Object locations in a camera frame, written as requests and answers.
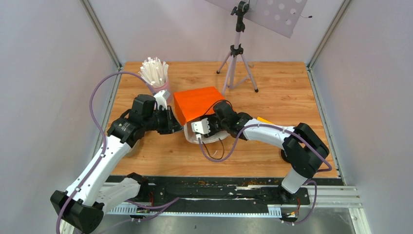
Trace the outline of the orange paper bag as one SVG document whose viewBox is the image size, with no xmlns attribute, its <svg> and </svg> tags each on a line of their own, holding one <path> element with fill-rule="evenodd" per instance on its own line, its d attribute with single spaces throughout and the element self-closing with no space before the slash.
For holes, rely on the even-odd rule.
<svg viewBox="0 0 413 234">
<path fill-rule="evenodd" d="M 201 146 L 207 157 L 211 160 L 221 160 L 223 156 L 216 157 L 211 154 L 206 145 L 219 142 L 223 145 L 223 140 L 229 133 L 222 131 L 214 136 L 196 139 L 192 131 L 191 123 L 206 118 L 206 115 L 213 114 L 211 107 L 219 100 L 224 100 L 224 96 L 213 86 L 175 92 L 174 109 L 179 123 L 183 126 L 184 136 L 187 142 Z"/>
</svg>

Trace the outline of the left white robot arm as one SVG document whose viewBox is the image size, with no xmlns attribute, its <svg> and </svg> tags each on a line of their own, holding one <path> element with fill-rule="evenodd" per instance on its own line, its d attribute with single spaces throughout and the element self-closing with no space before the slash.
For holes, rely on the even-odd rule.
<svg viewBox="0 0 413 234">
<path fill-rule="evenodd" d="M 149 195 L 149 181 L 131 173 L 115 186 L 101 190 L 114 167 L 145 132 L 157 131 L 161 135 L 182 130 L 171 106 L 167 104 L 169 93 L 160 91 L 154 96 L 140 94 L 120 118 L 113 121 L 104 134 L 101 148 L 81 175 L 65 191 L 56 190 L 50 201 L 64 220 L 84 234 L 92 233 L 104 215 L 120 203 L 134 198 L 146 200 Z"/>
</svg>

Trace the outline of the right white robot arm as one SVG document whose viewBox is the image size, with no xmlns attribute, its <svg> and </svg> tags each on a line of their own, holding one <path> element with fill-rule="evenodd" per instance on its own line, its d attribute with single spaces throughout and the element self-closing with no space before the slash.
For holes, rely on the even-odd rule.
<svg viewBox="0 0 413 234">
<path fill-rule="evenodd" d="M 281 149 L 291 170 L 281 182 L 278 197 L 283 203 L 291 203 L 298 196 L 299 188 L 323 171 L 331 171 L 332 165 L 326 160 L 330 151 L 313 129 L 305 123 L 297 126 L 279 126 L 266 123 L 245 112 L 237 113 L 226 100 L 211 106 L 212 114 L 201 116 L 202 131 L 197 130 L 197 140 L 202 146 L 201 137 L 225 131 L 235 141 L 254 140 Z"/>
</svg>

